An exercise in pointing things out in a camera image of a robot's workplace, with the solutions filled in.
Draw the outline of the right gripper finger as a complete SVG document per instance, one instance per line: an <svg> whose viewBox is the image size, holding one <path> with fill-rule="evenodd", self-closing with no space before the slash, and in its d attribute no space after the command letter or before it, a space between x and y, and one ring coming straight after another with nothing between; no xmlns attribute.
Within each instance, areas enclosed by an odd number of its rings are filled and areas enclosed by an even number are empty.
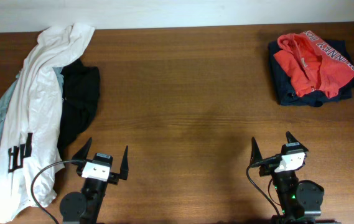
<svg viewBox="0 0 354 224"><path fill-rule="evenodd" d="M289 131L286 132L286 139L287 139L287 144L286 146L289 148L287 151L291 152L308 152L309 150L302 144L300 143Z"/></svg>
<svg viewBox="0 0 354 224"><path fill-rule="evenodd" d="M258 147L258 143L255 137L251 138L251 157L250 157L250 164L257 164L263 160L261 152Z"/></svg>

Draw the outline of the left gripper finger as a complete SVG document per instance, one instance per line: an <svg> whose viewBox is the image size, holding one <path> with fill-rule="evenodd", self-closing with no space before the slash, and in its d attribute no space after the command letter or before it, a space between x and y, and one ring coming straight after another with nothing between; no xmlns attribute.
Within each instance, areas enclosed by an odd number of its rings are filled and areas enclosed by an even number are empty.
<svg viewBox="0 0 354 224"><path fill-rule="evenodd" d="M121 161L119 178L122 180L127 180L129 174L129 164L128 164L128 146L126 146L123 154L123 158Z"/></svg>
<svg viewBox="0 0 354 224"><path fill-rule="evenodd" d="M91 148L92 138L89 138L84 146L72 156L72 160L84 161L87 158L89 150Z"/></svg>

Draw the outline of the white t-shirt black print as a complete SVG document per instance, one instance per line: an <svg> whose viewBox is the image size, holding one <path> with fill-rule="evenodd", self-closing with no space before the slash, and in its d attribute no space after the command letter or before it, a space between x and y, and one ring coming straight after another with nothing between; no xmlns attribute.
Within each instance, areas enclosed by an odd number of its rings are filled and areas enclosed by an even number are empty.
<svg viewBox="0 0 354 224"><path fill-rule="evenodd" d="M0 143L0 223L27 207L47 207L63 169L57 148L62 115L60 69L79 59L95 28L76 23L50 27L24 59Z"/></svg>

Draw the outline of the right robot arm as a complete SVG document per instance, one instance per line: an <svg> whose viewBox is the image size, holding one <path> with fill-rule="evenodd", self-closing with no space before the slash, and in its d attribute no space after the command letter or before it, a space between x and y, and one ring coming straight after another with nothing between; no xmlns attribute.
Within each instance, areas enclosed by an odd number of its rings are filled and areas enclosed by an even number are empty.
<svg viewBox="0 0 354 224"><path fill-rule="evenodd" d="M246 168L246 176L251 184L266 198L275 209L271 223L315 223L321 216L321 205L324 188L311 180L299 180L296 171L304 167L309 150L289 131L286 133L287 143L282 145L281 152L263 158L255 138L251 139L251 157ZM270 184L279 199L274 202L252 180L249 170L259 168L261 177L271 176Z"/></svg>

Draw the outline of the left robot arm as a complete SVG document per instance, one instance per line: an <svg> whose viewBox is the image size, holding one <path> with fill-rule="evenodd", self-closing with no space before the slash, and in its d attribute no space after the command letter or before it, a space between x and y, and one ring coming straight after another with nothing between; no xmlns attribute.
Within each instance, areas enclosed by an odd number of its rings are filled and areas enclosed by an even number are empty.
<svg viewBox="0 0 354 224"><path fill-rule="evenodd" d="M124 150L119 172L112 172L112 156L96 153L93 159L87 158L91 144L92 139L89 139L72 157L78 176L85 181L81 191L66 194L61 200L63 223L96 223L107 186L118 185L120 180L128 179L128 148Z"/></svg>

